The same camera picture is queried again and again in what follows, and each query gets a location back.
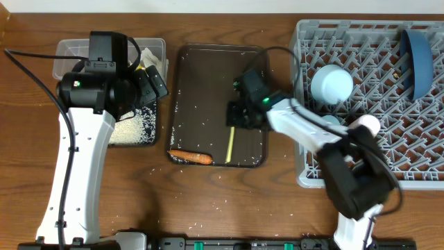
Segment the orange carrot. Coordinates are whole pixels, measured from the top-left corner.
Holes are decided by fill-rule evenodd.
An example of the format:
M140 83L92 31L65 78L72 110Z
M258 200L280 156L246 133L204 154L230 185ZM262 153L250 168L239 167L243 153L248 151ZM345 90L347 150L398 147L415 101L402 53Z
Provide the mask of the orange carrot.
M199 163L203 165L209 165L212 163L212 157L203 153L194 153L189 151L182 150L170 150L168 153L171 156L175 156L177 158L182 158L184 160L192 161L194 163Z

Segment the yellow green snack wrapper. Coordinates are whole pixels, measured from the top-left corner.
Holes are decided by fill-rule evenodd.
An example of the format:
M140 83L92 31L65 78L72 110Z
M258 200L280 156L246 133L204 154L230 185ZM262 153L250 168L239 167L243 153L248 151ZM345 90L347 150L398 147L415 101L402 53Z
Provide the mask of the yellow green snack wrapper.
M137 67L135 68L135 70L138 70L138 69L145 70L146 68L143 67L141 64L138 64Z

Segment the pale yellow plastic spoon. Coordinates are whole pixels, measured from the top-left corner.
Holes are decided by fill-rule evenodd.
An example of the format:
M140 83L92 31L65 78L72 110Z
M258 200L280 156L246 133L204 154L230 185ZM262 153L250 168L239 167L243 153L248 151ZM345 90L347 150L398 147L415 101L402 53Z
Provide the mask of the pale yellow plastic spoon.
M235 132L235 127L231 127L230 128L230 136L229 136L229 140L228 140L228 148L227 148L227 153L226 153L226 157L225 157L225 162L229 163L232 159L232 149L233 149L233 144L234 144L234 132Z

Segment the light blue cup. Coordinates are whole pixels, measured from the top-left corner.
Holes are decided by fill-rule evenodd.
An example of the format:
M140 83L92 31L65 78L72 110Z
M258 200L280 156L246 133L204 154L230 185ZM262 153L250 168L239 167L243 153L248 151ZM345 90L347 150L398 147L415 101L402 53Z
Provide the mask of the light blue cup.
M322 116L322 119L330 126L340 126L340 121L333 115Z

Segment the pink cup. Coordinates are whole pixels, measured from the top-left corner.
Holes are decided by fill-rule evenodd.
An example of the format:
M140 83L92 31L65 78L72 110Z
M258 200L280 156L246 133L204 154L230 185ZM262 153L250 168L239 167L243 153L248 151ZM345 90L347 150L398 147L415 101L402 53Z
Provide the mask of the pink cup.
M365 126L375 138L381 129L381 124L373 115L362 115L358 119L354 120L348 127L357 128L358 126Z

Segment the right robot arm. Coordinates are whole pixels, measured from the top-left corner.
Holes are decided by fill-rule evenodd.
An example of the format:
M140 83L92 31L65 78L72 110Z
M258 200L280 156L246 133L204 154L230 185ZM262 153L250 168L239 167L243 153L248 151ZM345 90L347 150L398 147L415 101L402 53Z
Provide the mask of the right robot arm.
M327 195L339 213L334 242L340 249L368 249L375 220L399 183L377 145L370 124L335 126L297 99L272 92L251 69L233 81L227 125L281 133L316 156Z

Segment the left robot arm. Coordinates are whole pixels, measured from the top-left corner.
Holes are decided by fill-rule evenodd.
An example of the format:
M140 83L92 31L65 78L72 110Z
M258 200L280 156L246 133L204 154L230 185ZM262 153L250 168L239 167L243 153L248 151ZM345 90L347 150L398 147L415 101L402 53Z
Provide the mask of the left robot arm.
M60 79L49 97L59 110L60 145L51 195L35 240L20 249L150 249L132 229L102 237L99 197L115 124L167 94L155 66L142 67L143 42L93 31L88 53Z

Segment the white tissue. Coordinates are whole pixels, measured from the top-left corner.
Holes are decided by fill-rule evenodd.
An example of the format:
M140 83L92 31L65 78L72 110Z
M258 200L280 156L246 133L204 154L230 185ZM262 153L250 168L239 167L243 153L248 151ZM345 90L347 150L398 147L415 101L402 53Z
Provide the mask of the white tissue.
M155 66L160 72L162 69L162 61L155 56L149 48L145 48L141 53L141 64L144 68Z

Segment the dark blue plate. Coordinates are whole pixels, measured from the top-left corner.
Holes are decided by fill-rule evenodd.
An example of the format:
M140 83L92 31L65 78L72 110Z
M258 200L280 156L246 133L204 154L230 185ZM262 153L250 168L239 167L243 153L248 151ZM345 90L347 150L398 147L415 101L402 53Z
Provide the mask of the dark blue plate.
M403 30L400 38L400 55L409 55L402 64L402 73L408 69L411 75L405 81L406 88L412 88L412 101L424 97L432 88L434 77L433 55L425 35L419 31Z

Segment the light blue rice bowl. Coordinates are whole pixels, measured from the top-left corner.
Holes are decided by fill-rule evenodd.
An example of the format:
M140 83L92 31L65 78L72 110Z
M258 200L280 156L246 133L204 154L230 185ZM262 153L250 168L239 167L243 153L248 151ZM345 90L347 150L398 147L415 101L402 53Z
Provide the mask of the light blue rice bowl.
M346 70L338 65L326 65L314 74L310 90L316 101L336 105L350 97L353 85L353 79Z

